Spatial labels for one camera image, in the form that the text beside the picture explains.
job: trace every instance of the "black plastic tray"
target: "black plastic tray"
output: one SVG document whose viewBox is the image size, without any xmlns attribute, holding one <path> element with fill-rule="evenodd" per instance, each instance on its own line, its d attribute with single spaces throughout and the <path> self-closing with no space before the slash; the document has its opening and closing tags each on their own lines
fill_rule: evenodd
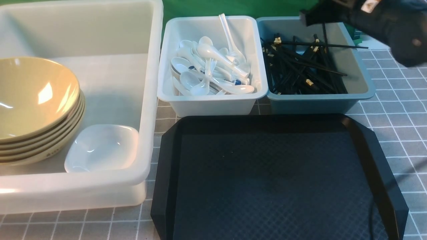
<svg viewBox="0 0 427 240">
<path fill-rule="evenodd" d="M 345 115 L 186 117 L 161 141 L 161 240 L 403 239 L 408 207 L 375 133 Z"/>
</svg>

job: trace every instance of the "white bowl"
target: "white bowl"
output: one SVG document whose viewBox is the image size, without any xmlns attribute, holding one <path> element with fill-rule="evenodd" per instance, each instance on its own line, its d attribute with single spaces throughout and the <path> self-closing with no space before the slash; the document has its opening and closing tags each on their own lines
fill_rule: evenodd
<svg viewBox="0 0 427 240">
<path fill-rule="evenodd" d="M 117 170 L 135 160 L 138 131 L 132 127 L 100 124 L 84 129 L 65 159 L 67 173 Z"/>
</svg>

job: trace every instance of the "stacked bowls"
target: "stacked bowls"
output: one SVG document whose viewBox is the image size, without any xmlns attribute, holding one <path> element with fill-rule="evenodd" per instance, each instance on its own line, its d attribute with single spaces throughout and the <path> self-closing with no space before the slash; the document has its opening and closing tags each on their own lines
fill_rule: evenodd
<svg viewBox="0 0 427 240">
<path fill-rule="evenodd" d="M 0 59 L 0 165 L 55 155 L 76 134 L 85 110 L 70 69 L 35 57 Z"/>
</svg>

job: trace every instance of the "gray bin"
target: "gray bin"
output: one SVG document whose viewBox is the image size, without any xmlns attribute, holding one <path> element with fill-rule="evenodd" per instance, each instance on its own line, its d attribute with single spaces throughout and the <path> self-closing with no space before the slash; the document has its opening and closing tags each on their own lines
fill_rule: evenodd
<svg viewBox="0 0 427 240">
<path fill-rule="evenodd" d="M 260 37 L 266 41 L 275 33 L 280 33 L 283 41 L 292 41 L 295 35 L 300 41 L 312 42 L 315 33 L 323 40 L 320 24 L 305 27 L 299 17 L 258 18 L 257 23 Z M 326 24 L 326 33 L 330 44 L 354 45 L 342 23 Z M 297 51 L 305 49 L 300 46 Z M 277 95 L 268 91 L 273 114 L 346 113 L 357 101 L 375 95 L 374 83 L 356 49 L 331 47 L 330 52 L 337 70 L 348 74 L 342 78 L 348 94 Z"/>
</svg>

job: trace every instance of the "white plastic spoon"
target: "white plastic spoon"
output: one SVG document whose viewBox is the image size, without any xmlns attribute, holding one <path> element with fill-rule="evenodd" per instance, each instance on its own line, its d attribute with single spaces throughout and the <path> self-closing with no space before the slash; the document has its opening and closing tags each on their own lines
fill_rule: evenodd
<svg viewBox="0 0 427 240">
<path fill-rule="evenodd" d="M 175 68 L 176 71 L 178 71 L 179 74 L 191 71 L 191 67 L 193 66 L 187 59 L 181 58 L 181 57 L 174 57 L 170 60 L 170 63 L 173 68 Z M 194 70 L 193 74 L 196 74 L 196 76 L 202 80 L 204 78 L 204 74 Z M 222 75 L 219 71 L 213 71 L 212 73 L 213 77 L 216 78 L 225 78 L 224 75 Z"/>
<path fill-rule="evenodd" d="M 249 85 L 251 83 L 251 80 L 249 78 L 237 78 L 236 80 L 239 80 L 242 85 Z"/>
<path fill-rule="evenodd" d="M 224 90 L 219 91 L 216 95 L 225 95 L 227 92 Z"/>
<path fill-rule="evenodd" d="M 224 75 L 226 81 L 234 83 L 235 85 L 241 85 L 241 84 L 247 85 L 246 81 L 244 81 L 245 83 L 243 83 L 241 80 L 236 80 L 236 78 L 231 73 L 229 73 L 227 70 L 225 70 L 224 68 L 217 66 L 215 69 L 219 73 Z"/>
<path fill-rule="evenodd" d="M 190 90 L 191 95 L 193 96 L 208 95 L 210 92 L 209 83 L 210 83 L 209 79 L 205 77 L 199 84 L 191 88 Z"/>
<path fill-rule="evenodd" d="M 176 79 L 172 78 L 173 86 L 183 95 L 183 96 L 191 96 L 190 91 L 185 89 L 185 87 Z"/>
<path fill-rule="evenodd" d="M 249 76 L 249 73 L 243 71 L 242 69 L 238 68 L 236 65 L 234 65 L 230 60 L 228 60 L 226 57 L 224 57 L 219 51 L 214 47 L 207 44 L 199 44 L 197 46 L 197 52 L 199 55 L 206 59 L 216 59 L 219 62 L 223 63 L 225 66 L 231 68 L 235 74 L 237 74 L 239 77 L 246 78 Z"/>
<path fill-rule="evenodd" d="M 198 43 L 195 41 L 192 41 L 191 43 L 192 43 L 191 49 L 193 50 L 193 54 L 200 58 L 199 53 L 197 52 Z"/>
<path fill-rule="evenodd" d="M 199 39 L 199 44 L 207 44 L 213 46 L 214 43 L 212 42 L 212 39 L 209 37 L 203 36 Z"/>
<path fill-rule="evenodd" d="M 191 63 L 191 65 L 194 66 L 198 71 L 200 71 L 200 72 L 205 71 L 204 66 L 202 66 L 192 55 L 191 48 L 181 47 L 178 49 L 178 51 L 176 51 L 176 54 L 178 55 L 178 57 L 182 57 L 182 58 L 187 59 Z"/>
<path fill-rule="evenodd" d="M 230 55 L 228 54 L 228 48 L 223 47 L 223 48 L 221 48 L 221 49 L 220 49 L 220 50 L 218 50 L 218 51 L 219 51 L 219 53 L 221 53 L 224 57 L 226 57 L 228 60 L 230 60 L 230 62 L 232 62 L 233 64 L 236 64 L 236 63 L 237 63 L 237 61 L 236 61 L 236 57 L 230 56 Z"/>
<path fill-rule="evenodd" d="M 251 85 L 229 85 L 224 84 L 216 80 L 215 78 L 209 79 L 211 82 L 217 84 L 220 88 L 222 88 L 224 91 L 231 93 L 231 94 L 251 94 L 255 91 L 255 88 Z"/>
<path fill-rule="evenodd" d="M 200 63 L 200 65 L 204 66 L 206 61 L 203 60 L 199 55 L 193 54 L 193 57 Z"/>
<path fill-rule="evenodd" d="M 200 80 L 196 77 L 195 74 L 192 72 L 183 72 L 179 76 L 179 79 L 181 81 L 181 84 L 188 90 L 191 91 L 191 89 L 200 84 Z"/>
<path fill-rule="evenodd" d="M 236 56 L 237 60 L 240 64 L 246 63 L 246 58 L 242 52 L 237 48 L 236 44 L 233 41 L 233 37 L 231 36 L 230 27 L 228 26 L 227 19 L 225 18 L 225 14 L 219 15 L 219 19 L 221 20 L 222 27 L 224 29 L 225 37 L 227 38 L 229 55 Z"/>
<path fill-rule="evenodd" d="M 212 78 L 212 73 L 216 67 L 216 63 L 218 61 L 215 59 L 209 59 L 209 61 L 206 61 L 206 67 L 205 67 L 205 75 L 208 78 Z"/>
<path fill-rule="evenodd" d="M 193 42 L 192 41 L 188 41 L 188 40 L 182 40 L 179 43 L 179 47 L 189 47 L 189 48 L 193 48 Z"/>
<path fill-rule="evenodd" d="M 203 36 L 199 39 L 199 44 L 207 44 L 209 46 L 214 45 L 212 40 L 206 36 Z M 215 68 L 211 68 L 212 67 L 212 58 L 207 58 L 207 59 L 205 59 L 205 61 L 206 61 L 206 63 L 205 63 L 205 75 L 208 78 L 211 78 L 212 77 L 212 71 L 215 69 Z"/>
</svg>

